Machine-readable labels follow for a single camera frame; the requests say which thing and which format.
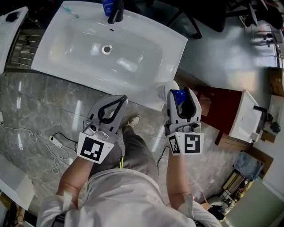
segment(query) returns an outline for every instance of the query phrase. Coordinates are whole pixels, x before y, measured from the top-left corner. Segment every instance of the black cable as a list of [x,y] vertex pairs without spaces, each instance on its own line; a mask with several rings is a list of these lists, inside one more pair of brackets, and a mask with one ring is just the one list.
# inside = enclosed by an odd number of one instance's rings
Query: black cable
[[157,162],[158,175],[159,175],[159,162],[160,162],[160,160],[162,159],[166,148],[170,148],[170,147],[169,147],[169,146],[165,146],[165,148],[163,149],[163,152],[162,152],[162,154],[161,154],[161,156],[159,157],[158,162]]
[[[64,136],[62,133],[55,133],[52,137],[51,137],[51,140],[53,140],[53,137],[56,135],[56,134],[60,134],[60,135],[62,135],[62,136]],[[78,142],[76,142],[76,141],[74,141],[74,140],[71,140],[71,139],[69,139],[69,138],[67,138],[66,136],[64,136],[65,137],[65,139],[68,139],[68,140],[70,140],[70,141],[72,141],[72,142],[74,142],[74,143],[78,143]]]

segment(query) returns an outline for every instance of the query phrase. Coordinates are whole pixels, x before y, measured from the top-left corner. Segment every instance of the forearm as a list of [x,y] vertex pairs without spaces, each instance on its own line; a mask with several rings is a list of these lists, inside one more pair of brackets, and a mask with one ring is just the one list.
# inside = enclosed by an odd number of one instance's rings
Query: forearm
[[64,191],[71,193],[72,202],[78,207],[78,195],[88,181],[93,164],[91,161],[77,157],[62,175],[56,194],[63,196]]
[[183,156],[173,156],[169,152],[167,169],[167,191],[172,208],[178,209],[184,203],[184,195],[190,194]]

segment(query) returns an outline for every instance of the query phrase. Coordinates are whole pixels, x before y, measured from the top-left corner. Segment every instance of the sink drain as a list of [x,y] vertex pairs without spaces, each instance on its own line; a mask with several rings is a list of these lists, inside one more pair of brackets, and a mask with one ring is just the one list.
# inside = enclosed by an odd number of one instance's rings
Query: sink drain
[[112,52],[112,46],[111,45],[104,45],[102,47],[102,53],[104,55],[109,55]]

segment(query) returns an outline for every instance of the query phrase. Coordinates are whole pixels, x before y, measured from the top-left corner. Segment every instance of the shirt sleeve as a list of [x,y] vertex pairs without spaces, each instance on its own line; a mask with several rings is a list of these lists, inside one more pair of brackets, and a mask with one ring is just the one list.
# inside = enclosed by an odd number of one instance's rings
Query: shirt sleeve
[[[65,213],[63,211],[63,196],[50,196],[46,198],[39,210],[39,215],[37,218],[36,226],[37,227],[51,227],[55,221],[58,219],[64,223]],[[76,209],[75,205],[71,202],[69,209]]]
[[205,227],[221,227],[220,222],[212,214],[192,199],[192,195],[185,196],[185,203],[179,207],[178,211]]

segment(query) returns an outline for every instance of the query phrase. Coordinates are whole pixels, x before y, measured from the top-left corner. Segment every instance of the gray pants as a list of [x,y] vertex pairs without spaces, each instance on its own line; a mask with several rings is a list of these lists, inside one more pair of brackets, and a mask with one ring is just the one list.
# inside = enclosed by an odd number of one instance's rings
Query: gray pants
[[[123,168],[133,169],[144,173],[158,182],[157,165],[151,151],[145,141],[136,135],[130,126],[122,129],[123,142],[125,145],[125,156],[123,158]],[[89,178],[101,171],[119,168],[119,160],[122,158],[122,151],[118,142],[101,164],[94,163]]]

